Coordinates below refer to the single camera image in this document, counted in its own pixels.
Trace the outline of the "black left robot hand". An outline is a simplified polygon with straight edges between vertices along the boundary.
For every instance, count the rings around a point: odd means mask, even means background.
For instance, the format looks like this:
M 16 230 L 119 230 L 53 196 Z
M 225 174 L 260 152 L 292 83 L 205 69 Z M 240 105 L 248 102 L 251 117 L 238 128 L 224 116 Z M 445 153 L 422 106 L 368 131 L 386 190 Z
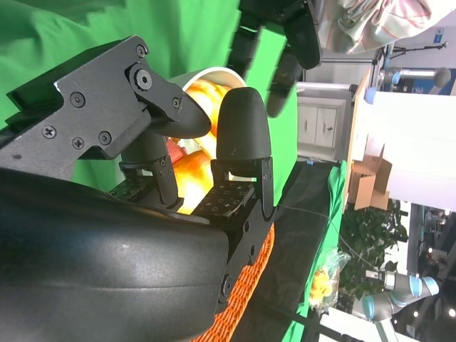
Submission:
M 266 28 L 286 37 L 268 89 L 267 114 L 279 116 L 302 70 L 321 64 L 318 21 L 311 1 L 239 2 L 240 18 L 227 67 L 244 77 L 256 53 L 259 34 Z

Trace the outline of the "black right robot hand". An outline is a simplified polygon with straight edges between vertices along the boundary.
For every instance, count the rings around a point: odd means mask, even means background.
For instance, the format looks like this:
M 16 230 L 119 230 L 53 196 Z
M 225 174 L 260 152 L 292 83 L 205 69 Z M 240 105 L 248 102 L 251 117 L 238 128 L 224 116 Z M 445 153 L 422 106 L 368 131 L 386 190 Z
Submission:
M 13 90 L 1 131 L 1 339 L 189 341 L 229 304 L 272 226 L 263 100 L 227 92 L 214 184 L 191 214 L 165 141 L 211 122 L 138 36 Z

